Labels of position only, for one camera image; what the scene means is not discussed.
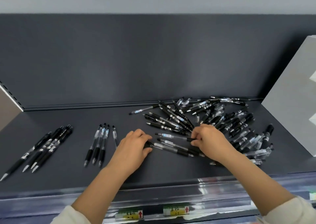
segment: pile of pens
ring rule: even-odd
[[[44,163],[52,156],[57,148],[69,137],[72,133],[73,127],[68,125],[57,128],[55,132],[49,132],[44,135],[30,150],[28,150],[9,170],[2,176],[0,181],[7,178],[10,174],[16,171],[32,154],[34,154],[22,172],[29,168],[32,173],[41,168]]]
[[[113,128],[113,139],[115,141],[115,148],[117,148],[118,142],[117,142],[116,128],[115,126],[112,126],[112,128]],[[89,164],[91,157],[93,157],[92,159],[93,165],[96,164],[96,161],[99,158],[99,167],[102,167],[102,164],[105,158],[106,143],[107,143],[107,138],[109,136],[109,131],[110,131],[110,125],[106,125],[106,123],[104,123],[103,126],[101,124],[99,125],[97,131],[95,132],[93,143],[90,146],[88,153],[86,155],[86,158],[84,160],[84,164],[83,164],[84,167],[86,167]]]
[[[195,115],[195,122],[198,124],[209,124],[217,128],[228,139],[233,140],[230,143],[236,150],[245,154],[256,165],[262,164],[273,150],[273,144],[269,142],[274,127],[270,124],[266,131],[262,134],[255,134],[255,131],[249,126],[255,121],[252,113],[248,111],[246,101],[260,100],[259,98],[217,98],[210,97],[206,100],[198,100],[198,103],[191,103],[191,98],[184,101],[184,98],[177,102],[172,101],[173,106],[158,101],[159,104],[153,105],[146,109],[137,110],[129,114],[136,114],[144,110],[159,107],[165,114],[166,118],[160,117],[158,114],[149,112],[144,117],[151,122],[148,125],[159,129],[169,130],[183,136],[190,136],[194,125],[185,114]],[[234,103],[243,106],[240,110],[232,113],[224,113],[225,107],[222,103]],[[191,142],[192,138],[181,137],[166,133],[155,133],[156,135],[169,139],[182,139]],[[157,138],[160,143],[148,142],[153,147],[168,150],[187,157],[202,156],[204,154],[198,148],[193,146],[183,147],[165,139]]]

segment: dark gray panel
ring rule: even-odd
[[[315,33],[316,15],[0,15],[0,81],[25,108],[265,96]]]
[[[115,125],[119,139],[136,128],[141,128],[156,139],[154,133],[158,129],[147,126],[141,113],[128,115],[130,111],[137,109],[138,107],[118,107],[33,111],[19,114],[0,132],[0,175],[5,173],[9,166],[47,131],[54,130],[60,125],[72,124],[74,132],[38,172],[22,173],[23,168],[20,168],[0,183],[0,192],[51,190],[89,185],[99,172],[99,168],[92,165],[84,168],[83,162],[100,123],[108,122],[111,126]],[[238,109],[240,107],[236,105],[227,107],[227,111]],[[254,128],[258,132],[262,132],[269,123],[273,123],[275,127],[271,137],[275,151],[262,165],[266,173],[316,171],[316,158],[313,158],[259,102],[252,102],[250,110],[254,112],[257,119]],[[115,149],[112,135],[109,137],[105,164],[108,163]],[[128,178],[124,187],[172,184],[227,175],[231,174],[224,167],[210,166],[208,158],[186,158],[155,148],[141,167]]]

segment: sleeve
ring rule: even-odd
[[[91,224],[89,220],[80,212],[66,206],[65,209],[53,219],[51,224]]]
[[[316,220],[316,210],[301,197],[293,198],[271,210],[263,220],[264,224],[312,224]]]

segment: person's right arm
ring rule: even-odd
[[[193,146],[199,147],[206,156],[223,164],[237,178],[263,216],[295,198],[245,155],[235,150],[215,127],[202,124],[193,130],[191,138],[198,139],[191,142]]]

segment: person's left hand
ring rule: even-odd
[[[130,131],[122,139],[106,167],[121,172],[125,178],[128,178],[140,167],[147,154],[152,151],[151,147],[144,148],[145,142],[150,139],[152,137],[140,129],[135,132]]]

